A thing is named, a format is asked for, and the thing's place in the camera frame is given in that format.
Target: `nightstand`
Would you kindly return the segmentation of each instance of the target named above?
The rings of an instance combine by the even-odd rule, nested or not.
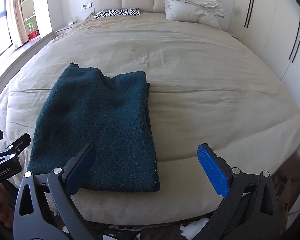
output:
[[[66,33],[67,31],[69,31],[73,26],[75,26],[77,23],[74,23],[72,25],[67,25],[64,26],[63,28],[59,29],[56,31],[57,36],[60,36],[61,34]]]

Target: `bed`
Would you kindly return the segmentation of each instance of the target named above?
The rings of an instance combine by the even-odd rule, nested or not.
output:
[[[72,199],[86,220],[149,225],[214,211],[218,196],[196,150],[208,143],[230,166],[271,174],[300,144],[300,111],[285,85],[229,33],[165,19],[163,0],[92,0],[95,11],[139,7],[140,16],[86,19],[37,53],[0,95],[5,148],[34,134],[54,83],[74,62],[106,76],[144,71],[161,190],[114,193],[80,189]],[[20,154],[24,170],[31,155]]]

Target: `finger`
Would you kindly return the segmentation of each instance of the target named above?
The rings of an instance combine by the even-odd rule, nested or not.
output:
[[[5,222],[9,217],[9,205],[0,204],[0,221]]]
[[[4,222],[4,226],[6,228],[12,228],[12,226],[13,226],[14,210],[9,207],[9,212],[10,212],[9,217],[8,217],[7,221]]]
[[[6,201],[6,190],[4,189],[3,185],[0,183],[0,203],[4,204]]]

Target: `electrical outlet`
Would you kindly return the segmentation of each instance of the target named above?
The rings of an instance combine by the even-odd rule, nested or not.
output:
[[[92,3],[86,3],[86,4],[84,4],[84,5],[82,5],[82,9],[87,9],[87,8],[90,8],[90,7],[92,7]]]

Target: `beige curtain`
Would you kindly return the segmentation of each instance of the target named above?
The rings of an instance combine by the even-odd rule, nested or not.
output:
[[[16,48],[29,41],[22,15],[21,0],[7,0],[7,20],[12,43]]]

